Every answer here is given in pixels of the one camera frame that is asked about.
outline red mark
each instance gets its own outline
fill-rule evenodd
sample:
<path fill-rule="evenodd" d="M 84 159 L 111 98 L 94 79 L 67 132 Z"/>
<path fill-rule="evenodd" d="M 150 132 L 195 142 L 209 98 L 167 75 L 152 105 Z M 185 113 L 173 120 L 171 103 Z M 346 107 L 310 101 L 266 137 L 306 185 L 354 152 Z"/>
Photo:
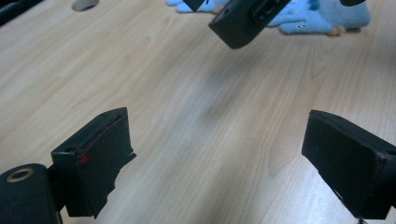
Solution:
<path fill-rule="evenodd" d="M 90 160 L 88 155 L 85 155 L 79 159 L 78 164 L 85 165 Z"/>

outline plush toy eye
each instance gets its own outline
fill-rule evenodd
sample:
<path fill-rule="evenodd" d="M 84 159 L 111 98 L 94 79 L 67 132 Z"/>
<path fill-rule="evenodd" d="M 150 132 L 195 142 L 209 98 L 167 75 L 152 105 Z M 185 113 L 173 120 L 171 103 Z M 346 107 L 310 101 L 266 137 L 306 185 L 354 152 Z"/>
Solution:
<path fill-rule="evenodd" d="M 302 28 L 305 28 L 305 24 L 296 25 L 296 28 L 297 28 L 297 29 L 302 29 Z"/>

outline table surface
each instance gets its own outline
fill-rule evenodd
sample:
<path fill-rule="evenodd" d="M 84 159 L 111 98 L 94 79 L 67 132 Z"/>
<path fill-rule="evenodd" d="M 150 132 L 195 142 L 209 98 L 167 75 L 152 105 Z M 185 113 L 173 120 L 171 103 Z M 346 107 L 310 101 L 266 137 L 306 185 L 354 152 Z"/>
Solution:
<path fill-rule="evenodd" d="M 311 109 L 396 145 L 396 1 L 367 5 L 360 32 L 232 50 L 163 0 L 45 1 L 0 29 L 0 171 L 127 106 L 137 158 L 97 219 L 64 223 L 357 223 L 301 148 Z"/>

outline stuffed toy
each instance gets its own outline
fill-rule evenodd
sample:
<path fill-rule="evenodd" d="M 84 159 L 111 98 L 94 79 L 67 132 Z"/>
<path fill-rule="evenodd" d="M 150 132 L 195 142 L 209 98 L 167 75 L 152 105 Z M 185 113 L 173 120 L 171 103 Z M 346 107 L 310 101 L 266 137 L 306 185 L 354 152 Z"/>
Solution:
<path fill-rule="evenodd" d="M 208 0 L 199 12 L 218 13 L 229 0 Z M 180 13 L 192 10 L 182 0 L 167 0 Z M 268 24 L 279 27 L 284 34 L 340 35 L 349 29 L 369 24 L 370 12 L 365 2 L 353 7 L 341 5 L 340 0 L 291 0 Z"/>

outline wood grain surface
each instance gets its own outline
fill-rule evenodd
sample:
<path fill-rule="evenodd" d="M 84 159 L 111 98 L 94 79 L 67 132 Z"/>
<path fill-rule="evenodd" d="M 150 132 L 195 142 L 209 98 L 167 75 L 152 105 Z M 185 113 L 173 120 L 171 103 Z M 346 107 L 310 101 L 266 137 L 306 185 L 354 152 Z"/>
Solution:
<path fill-rule="evenodd" d="M 64 223 L 358 223 L 301 147 L 311 109 L 396 145 L 394 0 L 368 0 L 357 33 L 271 28 L 238 50 L 213 15 L 164 0 L 72 4 L 47 0 L 0 29 L 0 173 L 50 166 L 85 123 L 128 107 L 137 158 L 97 219 L 64 209 Z"/>

